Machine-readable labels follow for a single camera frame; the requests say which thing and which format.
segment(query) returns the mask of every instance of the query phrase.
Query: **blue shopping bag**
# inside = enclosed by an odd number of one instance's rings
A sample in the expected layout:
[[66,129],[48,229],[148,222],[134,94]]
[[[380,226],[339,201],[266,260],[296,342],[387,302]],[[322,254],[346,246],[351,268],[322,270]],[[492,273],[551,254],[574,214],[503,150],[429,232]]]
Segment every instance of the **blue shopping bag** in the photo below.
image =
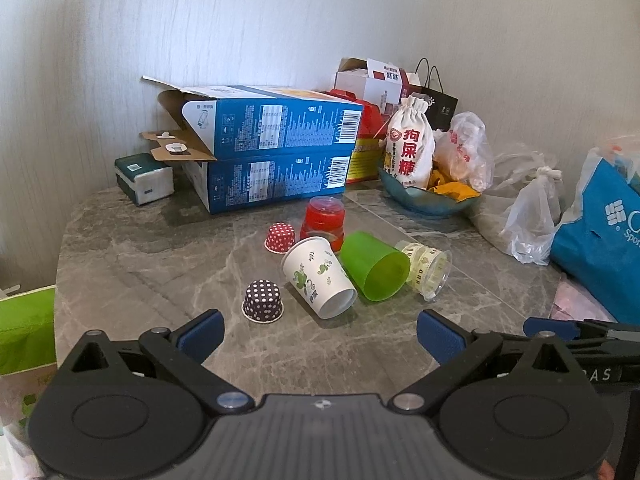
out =
[[574,275],[619,322],[640,324],[640,196],[589,152],[574,204],[564,213],[551,259]]

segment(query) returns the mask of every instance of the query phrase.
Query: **black paper bag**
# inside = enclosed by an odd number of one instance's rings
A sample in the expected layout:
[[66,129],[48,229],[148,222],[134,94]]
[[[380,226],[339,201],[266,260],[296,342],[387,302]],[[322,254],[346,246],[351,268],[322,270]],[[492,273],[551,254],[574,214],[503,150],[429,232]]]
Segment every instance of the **black paper bag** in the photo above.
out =
[[[409,95],[413,95],[415,97],[419,97],[424,99],[425,101],[431,101],[431,105],[427,109],[427,120],[429,121],[430,126],[433,130],[442,130],[446,132],[451,126],[451,119],[453,115],[456,113],[456,106],[458,105],[458,99],[447,95],[444,93],[444,89],[442,88],[442,81],[440,80],[440,72],[437,67],[434,65],[429,69],[429,61],[423,57],[418,66],[415,68],[415,72],[418,72],[420,68],[420,63],[426,61],[427,62],[427,80],[425,81],[425,86],[418,85],[407,85],[403,86],[401,97],[409,97]],[[433,71],[436,71],[436,75],[438,76],[438,83],[440,84],[440,92],[437,90],[430,88],[431,87],[431,74]]]

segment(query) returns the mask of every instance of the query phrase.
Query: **green bag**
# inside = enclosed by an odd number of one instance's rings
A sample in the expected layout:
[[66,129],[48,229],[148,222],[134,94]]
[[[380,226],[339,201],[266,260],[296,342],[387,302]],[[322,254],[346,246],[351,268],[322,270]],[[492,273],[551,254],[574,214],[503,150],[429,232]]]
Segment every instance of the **green bag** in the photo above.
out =
[[55,285],[0,300],[0,476],[42,474],[29,448],[28,416],[56,373]]

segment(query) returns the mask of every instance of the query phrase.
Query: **green plastic cup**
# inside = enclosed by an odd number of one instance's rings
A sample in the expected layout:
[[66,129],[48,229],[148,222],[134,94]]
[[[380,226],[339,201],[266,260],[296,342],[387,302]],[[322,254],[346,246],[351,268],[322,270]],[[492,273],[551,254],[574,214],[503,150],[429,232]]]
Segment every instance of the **green plastic cup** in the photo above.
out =
[[391,298],[409,275],[409,257],[363,231],[344,237],[342,266],[370,301]]

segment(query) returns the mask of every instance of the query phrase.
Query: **screw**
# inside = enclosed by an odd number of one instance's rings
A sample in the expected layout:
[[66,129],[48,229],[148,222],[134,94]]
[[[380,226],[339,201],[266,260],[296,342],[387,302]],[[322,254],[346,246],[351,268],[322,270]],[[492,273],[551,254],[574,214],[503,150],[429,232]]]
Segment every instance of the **screw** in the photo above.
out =
[[249,402],[249,396],[242,392],[225,392],[219,394],[216,402],[228,410],[237,410]]
[[394,406],[401,410],[417,410],[424,406],[424,399],[418,394],[400,394],[394,397]]

